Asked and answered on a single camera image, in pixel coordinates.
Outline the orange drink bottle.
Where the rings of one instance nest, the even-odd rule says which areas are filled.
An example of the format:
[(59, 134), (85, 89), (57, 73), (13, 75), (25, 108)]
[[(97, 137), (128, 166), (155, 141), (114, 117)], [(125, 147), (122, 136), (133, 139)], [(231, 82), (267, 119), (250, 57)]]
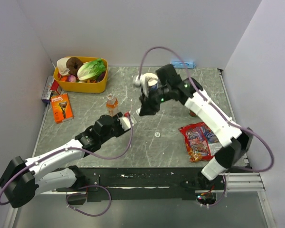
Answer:
[(113, 94), (107, 96), (106, 107), (110, 116), (115, 116), (118, 112), (118, 101)]

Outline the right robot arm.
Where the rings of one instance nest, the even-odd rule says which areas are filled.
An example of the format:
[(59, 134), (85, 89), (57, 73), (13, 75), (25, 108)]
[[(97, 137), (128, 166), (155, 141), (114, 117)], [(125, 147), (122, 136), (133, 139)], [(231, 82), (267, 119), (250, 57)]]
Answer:
[(156, 89), (148, 88), (148, 80), (153, 77), (138, 75), (133, 79), (133, 84), (139, 86), (142, 92), (139, 116), (155, 115), (162, 103), (174, 100), (194, 112), (206, 124), (222, 146), (198, 177), (199, 186), (207, 190), (214, 185), (217, 176), (230, 169), (249, 149), (252, 131), (242, 129), (228, 117), (194, 78), (187, 76), (182, 79), (173, 65), (165, 65), (155, 74), (161, 83)]

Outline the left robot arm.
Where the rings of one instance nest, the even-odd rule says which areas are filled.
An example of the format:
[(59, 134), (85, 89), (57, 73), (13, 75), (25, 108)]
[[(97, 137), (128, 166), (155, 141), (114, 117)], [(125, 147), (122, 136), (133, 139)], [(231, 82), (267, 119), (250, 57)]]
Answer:
[(86, 128), (66, 144), (43, 155), (12, 159), (0, 178), (0, 196), (5, 195), (7, 204), (20, 208), (36, 195), (50, 190), (67, 188), (81, 190), (86, 178), (77, 166), (62, 169), (62, 165), (96, 154), (102, 144), (126, 132), (133, 133), (137, 121), (129, 113), (111, 117), (102, 115), (95, 124)]

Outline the green glass bottle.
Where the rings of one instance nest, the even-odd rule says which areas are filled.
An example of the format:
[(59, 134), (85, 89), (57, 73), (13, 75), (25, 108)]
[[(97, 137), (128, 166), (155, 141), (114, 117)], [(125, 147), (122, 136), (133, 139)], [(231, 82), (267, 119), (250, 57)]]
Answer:
[(190, 114), (190, 116), (192, 116), (192, 117), (197, 117), (197, 115), (193, 112), (193, 111), (189, 111), (189, 114)]

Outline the toilet paper roll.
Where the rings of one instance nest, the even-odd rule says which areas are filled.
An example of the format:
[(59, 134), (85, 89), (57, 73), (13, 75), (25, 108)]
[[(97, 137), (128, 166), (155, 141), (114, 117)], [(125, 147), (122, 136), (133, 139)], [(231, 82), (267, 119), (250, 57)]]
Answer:
[(154, 91), (158, 88), (159, 79), (154, 73), (145, 73), (142, 76), (144, 85), (147, 86), (149, 91)]

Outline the blue tissue pack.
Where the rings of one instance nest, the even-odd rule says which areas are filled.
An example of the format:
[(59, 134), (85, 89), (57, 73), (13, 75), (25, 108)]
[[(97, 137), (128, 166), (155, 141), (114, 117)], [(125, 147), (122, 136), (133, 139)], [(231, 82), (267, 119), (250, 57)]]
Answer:
[(196, 67), (194, 62), (181, 62), (181, 61), (171, 61), (170, 64), (173, 65), (174, 68), (178, 69), (183, 69), (183, 68), (188, 68), (188, 69), (194, 69)]

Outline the yellow plastic bin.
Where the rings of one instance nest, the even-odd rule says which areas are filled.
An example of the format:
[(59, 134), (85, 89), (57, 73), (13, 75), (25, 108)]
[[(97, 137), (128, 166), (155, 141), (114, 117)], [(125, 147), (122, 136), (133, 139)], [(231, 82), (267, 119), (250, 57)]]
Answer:
[[(85, 62), (93, 61), (98, 58), (95, 57), (77, 57), (79, 58), (83, 64)], [(76, 76), (77, 80), (76, 82), (68, 82), (67, 76), (61, 76), (58, 72), (58, 69), (56, 67), (54, 71), (54, 79), (59, 83), (60, 87), (64, 91), (69, 92), (79, 92), (79, 93), (102, 93), (106, 88), (107, 78), (108, 78), (108, 63), (105, 59), (101, 58), (104, 62), (104, 65), (106, 66), (106, 71), (103, 72), (97, 79), (95, 80), (86, 80), (86, 81), (80, 81), (78, 77)]]

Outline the orange razor box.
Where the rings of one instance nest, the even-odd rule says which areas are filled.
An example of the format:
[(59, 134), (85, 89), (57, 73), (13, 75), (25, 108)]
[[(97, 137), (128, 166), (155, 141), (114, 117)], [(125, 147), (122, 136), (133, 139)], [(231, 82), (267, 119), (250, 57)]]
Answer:
[(54, 120), (57, 124), (74, 118), (68, 94), (60, 94), (51, 98)]

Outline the toy lettuce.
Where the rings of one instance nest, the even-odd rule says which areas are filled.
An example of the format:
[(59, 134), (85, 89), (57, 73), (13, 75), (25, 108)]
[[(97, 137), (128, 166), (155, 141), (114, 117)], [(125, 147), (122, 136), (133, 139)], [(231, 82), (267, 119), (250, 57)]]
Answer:
[(77, 77), (80, 81), (95, 80), (103, 72), (106, 71), (106, 66), (102, 59), (98, 58), (93, 61), (85, 62), (77, 72)]

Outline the purple toy onion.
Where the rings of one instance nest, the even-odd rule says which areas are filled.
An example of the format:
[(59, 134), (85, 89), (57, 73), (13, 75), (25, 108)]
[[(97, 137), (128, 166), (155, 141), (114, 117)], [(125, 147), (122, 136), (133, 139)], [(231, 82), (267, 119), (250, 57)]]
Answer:
[(67, 77), (67, 81), (68, 81), (68, 82), (76, 82), (76, 80), (77, 80), (77, 78), (76, 78), (76, 76), (74, 76), (74, 75), (69, 75), (69, 76)]

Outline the red snack bag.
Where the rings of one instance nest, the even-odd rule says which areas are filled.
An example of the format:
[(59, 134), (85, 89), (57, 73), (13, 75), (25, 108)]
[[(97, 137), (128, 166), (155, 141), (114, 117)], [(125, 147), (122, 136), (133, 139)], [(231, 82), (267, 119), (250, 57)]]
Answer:
[(179, 128), (184, 136), (190, 162), (210, 161), (222, 145), (217, 136), (204, 123), (189, 124)]

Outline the purple white box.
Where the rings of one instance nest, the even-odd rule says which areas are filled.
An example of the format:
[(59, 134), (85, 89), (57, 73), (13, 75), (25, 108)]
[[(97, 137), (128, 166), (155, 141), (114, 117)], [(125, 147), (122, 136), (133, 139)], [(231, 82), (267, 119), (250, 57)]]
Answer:
[(48, 104), (50, 102), (50, 98), (52, 96), (51, 87), (53, 85), (53, 82), (54, 82), (54, 77), (48, 76), (41, 96), (41, 101), (45, 104)]

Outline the brown plush donut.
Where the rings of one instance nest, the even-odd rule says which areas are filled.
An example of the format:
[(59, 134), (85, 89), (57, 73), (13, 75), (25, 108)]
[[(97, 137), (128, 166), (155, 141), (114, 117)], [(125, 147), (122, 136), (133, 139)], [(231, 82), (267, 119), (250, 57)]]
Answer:
[(70, 75), (77, 76), (79, 68), (83, 65), (83, 62), (77, 57), (70, 57), (66, 62), (66, 67), (69, 70)]

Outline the beige plush toy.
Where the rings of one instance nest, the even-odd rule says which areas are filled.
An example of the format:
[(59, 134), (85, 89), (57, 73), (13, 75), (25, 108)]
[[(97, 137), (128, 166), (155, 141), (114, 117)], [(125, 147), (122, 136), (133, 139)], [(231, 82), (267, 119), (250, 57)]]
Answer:
[(61, 76), (69, 75), (69, 68), (67, 67), (67, 61), (70, 57), (64, 57), (57, 61), (57, 69)]

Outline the black base frame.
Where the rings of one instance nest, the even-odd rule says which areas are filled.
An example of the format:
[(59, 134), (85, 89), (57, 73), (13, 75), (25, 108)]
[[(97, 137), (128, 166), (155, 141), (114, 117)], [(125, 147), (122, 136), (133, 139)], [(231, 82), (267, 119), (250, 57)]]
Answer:
[(88, 202), (113, 200), (195, 200), (197, 191), (223, 190), (221, 175), (209, 181), (201, 168), (77, 168), (79, 185), (58, 192), (87, 192)]

